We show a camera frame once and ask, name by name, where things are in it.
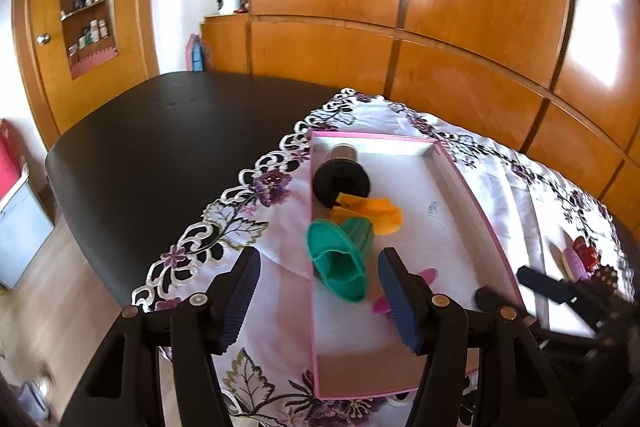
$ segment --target brown polka dot object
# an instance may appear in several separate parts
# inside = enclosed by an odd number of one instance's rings
[[[596,269],[593,275],[591,275],[591,280],[610,290],[618,289],[618,272],[608,264]]]

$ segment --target yellow plastic object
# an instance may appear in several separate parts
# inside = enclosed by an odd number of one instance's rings
[[[391,204],[389,198],[360,198],[341,192],[329,212],[329,221],[341,225],[349,217],[365,217],[373,225],[375,235],[394,233],[402,226],[402,210]]]

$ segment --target red bag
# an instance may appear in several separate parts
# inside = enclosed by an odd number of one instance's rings
[[[20,160],[15,152],[9,129],[0,120],[0,199],[9,192],[20,179]]]

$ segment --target black disc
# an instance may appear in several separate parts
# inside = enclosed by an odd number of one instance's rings
[[[361,165],[347,158],[335,158],[323,163],[316,171],[312,187],[318,201],[332,208],[341,192],[368,197],[371,183]]]

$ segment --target screw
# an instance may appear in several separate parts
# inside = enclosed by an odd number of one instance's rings
[[[189,297],[189,304],[192,306],[202,306],[207,303],[207,296],[204,293],[194,293]]]
[[[136,315],[138,315],[137,306],[126,306],[122,309],[122,316],[126,319],[132,319]]]
[[[512,321],[518,316],[516,310],[508,306],[500,308],[500,315],[502,315],[502,318],[507,319],[508,321]]]
[[[438,308],[446,308],[447,306],[449,306],[449,297],[440,293],[436,293],[436,295],[431,297],[431,302]]]

